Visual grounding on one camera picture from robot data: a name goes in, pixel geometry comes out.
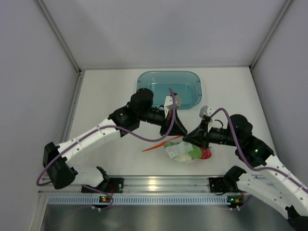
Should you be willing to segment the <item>green fake vegetable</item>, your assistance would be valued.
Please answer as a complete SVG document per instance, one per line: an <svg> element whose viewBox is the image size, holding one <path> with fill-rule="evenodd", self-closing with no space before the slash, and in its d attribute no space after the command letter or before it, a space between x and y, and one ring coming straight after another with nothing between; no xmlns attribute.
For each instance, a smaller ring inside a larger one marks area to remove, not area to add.
<svg viewBox="0 0 308 231"><path fill-rule="evenodd" d="M187 153L192 159L201 159L202 151L198 146L190 145L187 147Z"/></svg>

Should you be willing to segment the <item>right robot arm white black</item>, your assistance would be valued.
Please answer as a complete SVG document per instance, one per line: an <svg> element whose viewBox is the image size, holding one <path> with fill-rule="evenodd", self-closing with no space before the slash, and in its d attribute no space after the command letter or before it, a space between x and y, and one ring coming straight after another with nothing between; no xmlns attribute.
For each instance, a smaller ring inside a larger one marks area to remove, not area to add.
<svg viewBox="0 0 308 231"><path fill-rule="evenodd" d="M204 116L200 125L183 141L202 149L210 144L236 147L235 155L246 167L265 177L267 185L239 166L233 166L219 178L214 187L228 192L246 192L278 211L296 231L308 229L308 188L279 160L274 151L253 136L252 124L243 115L232 115L227 128L210 127L210 118Z"/></svg>

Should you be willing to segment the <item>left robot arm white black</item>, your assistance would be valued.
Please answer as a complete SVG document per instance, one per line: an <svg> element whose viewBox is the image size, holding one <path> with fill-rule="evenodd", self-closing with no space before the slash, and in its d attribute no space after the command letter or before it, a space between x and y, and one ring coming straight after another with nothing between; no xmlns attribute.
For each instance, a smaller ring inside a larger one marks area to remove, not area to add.
<svg viewBox="0 0 308 231"><path fill-rule="evenodd" d="M42 173L48 175L49 183L54 189L81 185L89 186L98 192L106 191L109 178L104 169L82 167L78 162L97 147L127 134L146 142L159 142L167 136L186 136L187 130L177 115L177 109L181 106L180 96L170 90L163 109L152 106L153 98L154 94L150 89L138 89L125 106L112 112L89 131L60 144L53 142L46 144ZM160 138L149 139L134 133L141 122L159 126Z"/></svg>

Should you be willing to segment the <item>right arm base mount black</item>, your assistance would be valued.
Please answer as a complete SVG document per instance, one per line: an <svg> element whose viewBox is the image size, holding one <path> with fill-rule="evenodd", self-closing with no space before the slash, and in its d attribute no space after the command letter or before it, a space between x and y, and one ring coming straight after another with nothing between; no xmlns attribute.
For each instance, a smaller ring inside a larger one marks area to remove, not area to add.
<svg viewBox="0 0 308 231"><path fill-rule="evenodd" d="M237 193L239 189L236 181L225 177L209 178L209 187L211 193Z"/></svg>

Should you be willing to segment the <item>clear zip bag orange seal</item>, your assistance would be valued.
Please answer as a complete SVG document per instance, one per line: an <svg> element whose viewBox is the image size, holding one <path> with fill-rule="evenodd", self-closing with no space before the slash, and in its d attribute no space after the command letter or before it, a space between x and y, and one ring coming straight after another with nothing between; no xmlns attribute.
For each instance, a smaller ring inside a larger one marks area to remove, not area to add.
<svg viewBox="0 0 308 231"><path fill-rule="evenodd" d="M142 152L145 153L145 152L163 151L163 153L169 159L172 160L172 158L177 155L187 154L187 147L190 145L192 144L182 141L182 136L175 136L170 139L163 140L162 142L152 147L146 148L142 150Z"/></svg>

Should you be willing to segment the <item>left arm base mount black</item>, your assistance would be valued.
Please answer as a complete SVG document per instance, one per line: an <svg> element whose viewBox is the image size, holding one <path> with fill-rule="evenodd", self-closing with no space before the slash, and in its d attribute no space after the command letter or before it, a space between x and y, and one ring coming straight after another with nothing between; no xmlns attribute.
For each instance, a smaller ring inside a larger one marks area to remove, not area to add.
<svg viewBox="0 0 308 231"><path fill-rule="evenodd" d="M115 178L111 177L108 180L104 180L101 184L99 184L95 189L102 191L104 193L122 193L124 186L123 178Z"/></svg>

